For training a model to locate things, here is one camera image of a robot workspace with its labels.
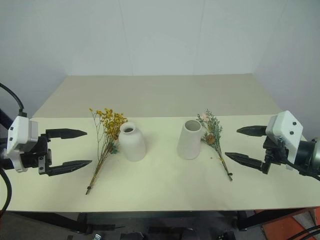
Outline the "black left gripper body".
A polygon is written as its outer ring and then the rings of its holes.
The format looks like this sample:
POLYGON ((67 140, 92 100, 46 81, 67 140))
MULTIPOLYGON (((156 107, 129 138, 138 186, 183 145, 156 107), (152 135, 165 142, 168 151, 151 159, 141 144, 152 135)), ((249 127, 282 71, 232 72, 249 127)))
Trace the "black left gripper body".
POLYGON ((20 154, 22 165, 25 168, 38 168, 40 175, 52 176, 52 153, 48 148, 48 142, 50 139, 47 138, 46 134, 41 134, 38 137, 37 143, 29 152, 20 154))

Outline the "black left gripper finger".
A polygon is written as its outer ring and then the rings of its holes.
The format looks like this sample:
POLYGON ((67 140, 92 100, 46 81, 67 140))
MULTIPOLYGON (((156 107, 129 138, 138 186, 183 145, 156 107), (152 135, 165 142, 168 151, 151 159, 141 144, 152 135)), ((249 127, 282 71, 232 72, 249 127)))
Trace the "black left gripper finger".
POLYGON ((69 128, 47 129, 45 134, 48 140, 53 138, 73 139, 87 135, 87 133, 82 130, 69 128))
POLYGON ((91 160, 75 160, 64 162, 62 165, 48 168, 48 176, 56 176, 74 172, 90 164, 91 160))

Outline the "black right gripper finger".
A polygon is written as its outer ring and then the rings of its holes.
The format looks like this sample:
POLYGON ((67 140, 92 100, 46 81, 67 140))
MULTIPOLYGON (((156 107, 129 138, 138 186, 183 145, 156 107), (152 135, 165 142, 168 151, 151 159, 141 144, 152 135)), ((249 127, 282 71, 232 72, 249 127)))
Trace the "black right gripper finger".
POLYGON ((236 132, 247 136, 262 137, 266 136, 266 128, 267 126, 263 125, 245 126, 237 129, 236 132))
POLYGON ((256 169, 264 174, 269 173, 270 163, 263 162, 261 160, 257 160, 254 158, 250 158, 248 155, 236 153, 236 152, 225 152, 226 156, 228 156, 233 161, 239 163, 240 165, 256 169))

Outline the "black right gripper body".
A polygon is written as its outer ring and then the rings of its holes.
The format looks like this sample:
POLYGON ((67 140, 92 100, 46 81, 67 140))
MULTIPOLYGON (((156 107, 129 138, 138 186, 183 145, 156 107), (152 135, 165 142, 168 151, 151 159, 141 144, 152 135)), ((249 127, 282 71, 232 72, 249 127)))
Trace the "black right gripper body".
POLYGON ((273 142, 271 138, 266 137, 263 148, 265 149, 264 162, 268 164, 286 164, 288 161, 288 149, 283 140, 273 142))

